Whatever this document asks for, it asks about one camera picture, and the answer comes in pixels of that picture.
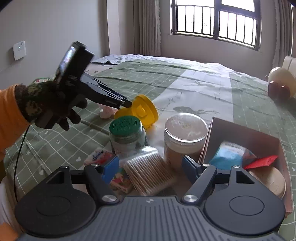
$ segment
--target camouflage glove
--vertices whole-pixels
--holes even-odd
[[[29,86],[17,85],[15,87],[17,105],[28,122],[34,122],[47,110],[51,110],[55,115],[61,117],[58,124],[66,131],[69,130],[67,118],[73,124],[80,122],[80,116],[73,109],[69,111],[65,101],[59,97],[55,81],[36,82],[38,81],[36,80]],[[76,106],[85,108],[87,106],[86,99],[79,102]]]

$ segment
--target window frame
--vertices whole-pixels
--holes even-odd
[[[258,51],[259,48],[260,48],[260,35],[261,35],[260,0],[254,0],[254,12],[246,10],[246,9],[238,8],[238,7],[223,5],[222,0],[214,0],[214,3],[215,3],[214,7],[209,7],[209,8],[214,8],[214,31],[213,31],[213,34],[201,34],[201,33],[196,33],[196,32],[177,31],[177,29],[176,29],[177,21],[178,21],[178,19],[176,18],[176,16],[177,16],[177,6],[180,6],[180,5],[176,4],[176,0],[172,0],[172,4],[171,4],[171,10],[172,10],[171,34],[173,34],[173,35],[186,35],[186,36],[211,38],[211,39],[215,39],[215,40],[225,41],[225,42],[228,42],[228,43],[238,44],[240,46],[244,46],[244,47],[247,47],[247,48]],[[243,15],[245,17],[250,17],[252,19],[256,19],[257,20],[257,27],[256,27],[255,45],[247,44],[247,43],[244,43],[244,42],[236,40],[236,39],[220,37],[219,36],[220,11],[239,14],[239,15]]]

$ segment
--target spice jar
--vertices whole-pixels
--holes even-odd
[[[134,154],[149,145],[145,129],[135,116],[122,116],[112,121],[109,131],[112,152],[120,157]]]

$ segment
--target small box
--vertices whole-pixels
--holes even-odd
[[[289,215],[292,212],[291,182],[285,154],[280,140],[245,126],[240,126],[232,122],[213,117],[198,163],[209,163],[223,141],[229,141],[246,147],[258,158],[278,155],[278,158],[272,166],[277,168],[285,178],[286,193],[282,200],[285,204],[286,216]]]
[[[115,177],[112,179],[110,184],[124,193],[130,193],[133,189],[133,184],[131,183],[126,171],[123,168],[119,168],[118,173],[115,174]]]

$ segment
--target window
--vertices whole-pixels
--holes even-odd
[[[172,34],[209,37],[259,50],[260,0],[172,0]]]

